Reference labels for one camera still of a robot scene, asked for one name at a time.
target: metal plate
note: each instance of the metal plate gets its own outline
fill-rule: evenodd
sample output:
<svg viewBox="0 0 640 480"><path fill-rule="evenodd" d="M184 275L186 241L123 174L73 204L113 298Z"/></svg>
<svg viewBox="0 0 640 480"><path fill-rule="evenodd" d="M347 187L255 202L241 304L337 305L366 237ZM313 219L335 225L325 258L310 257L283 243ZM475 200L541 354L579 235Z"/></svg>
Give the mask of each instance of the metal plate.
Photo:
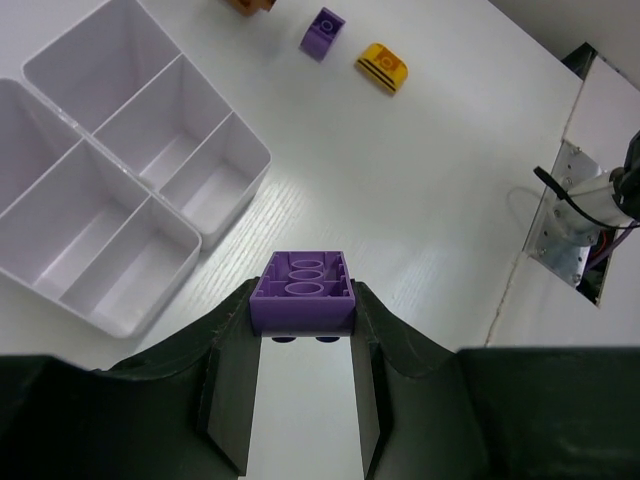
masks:
<svg viewBox="0 0 640 480"><path fill-rule="evenodd" d="M551 171L564 188L570 188L602 173L600 166L574 145L563 142ZM575 287L582 279L590 246L569 241L567 233L553 215L556 194L547 188L533 220L524 251L538 260L569 285Z"/></svg>

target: yellow lego brick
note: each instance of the yellow lego brick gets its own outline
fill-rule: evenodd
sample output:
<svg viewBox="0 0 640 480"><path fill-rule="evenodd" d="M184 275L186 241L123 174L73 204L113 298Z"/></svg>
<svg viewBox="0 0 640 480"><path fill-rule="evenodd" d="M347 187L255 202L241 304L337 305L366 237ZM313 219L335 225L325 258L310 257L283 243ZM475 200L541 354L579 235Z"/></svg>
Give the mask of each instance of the yellow lego brick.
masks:
<svg viewBox="0 0 640 480"><path fill-rule="evenodd" d="M409 76L405 63L380 43L367 48L356 61L356 67L392 95Z"/></svg>

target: purple lego brick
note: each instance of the purple lego brick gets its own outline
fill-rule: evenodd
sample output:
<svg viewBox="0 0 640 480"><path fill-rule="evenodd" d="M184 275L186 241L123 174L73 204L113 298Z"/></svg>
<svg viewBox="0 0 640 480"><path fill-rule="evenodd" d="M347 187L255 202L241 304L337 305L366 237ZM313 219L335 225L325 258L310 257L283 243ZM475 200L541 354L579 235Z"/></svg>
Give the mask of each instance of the purple lego brick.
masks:
<svg viewBox="0 0 640 480"><path fill-rule="evenodd" d="M356 299L342 252L275 252L249 299L262 336L346 336Z"/></svg>
<svg viewBox="0 0 640 480"><path fill-rule="evenodd" d="M328 8L323 8L307 30L300 48L321 62L344 24L342 18Z"/></svg>

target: black cable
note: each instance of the black cable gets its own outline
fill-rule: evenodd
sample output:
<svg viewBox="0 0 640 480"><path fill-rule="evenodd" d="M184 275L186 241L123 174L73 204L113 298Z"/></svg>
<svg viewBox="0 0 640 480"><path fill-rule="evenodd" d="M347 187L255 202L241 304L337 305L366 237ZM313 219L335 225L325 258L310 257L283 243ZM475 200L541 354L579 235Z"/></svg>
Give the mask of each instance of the black cable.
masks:
<svg viewBox="0 0 640 480"><path fill-rule="evenodd" d="M612 225L607 225L606 223L602 223L600 220L596 220L587 212L582 210L578 206L578 204L573 201L569 193L564 188L562 188L562 186L558 182L556 182L555 179L549 173L547 173L542 167L534 168L533 173L536 174L536 177L542 180L542 183L544 183L547 187L553 190L553 192L558 196L560 200L564 200L565 202L567 202L567 204L571 208L573 208L576 212L578 212L578 214L581 217L586 218L594 225L597 225L602 228L611 229L611 230L635 230L636 228L640 228L640 224L635 225L633 227L614 227Z"/></svg>

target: purple block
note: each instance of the purple block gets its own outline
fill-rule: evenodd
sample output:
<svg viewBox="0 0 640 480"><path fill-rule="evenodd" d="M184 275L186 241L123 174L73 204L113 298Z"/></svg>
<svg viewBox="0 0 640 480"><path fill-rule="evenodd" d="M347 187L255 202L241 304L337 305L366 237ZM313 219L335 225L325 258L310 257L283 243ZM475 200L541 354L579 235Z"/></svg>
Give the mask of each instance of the purple block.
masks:
<svg viewBox="0 0 640 480"><path fill-rule="evenodd" d="M300 48L321 62L345 21L328 8L323 8L302 39Z"/></svg>
<svg viewBox="0 0 640 480"><path fill-rule="evenodd" d="M275 252L249 306L257 335L350 335L356 299L343 253Z"/></svg>

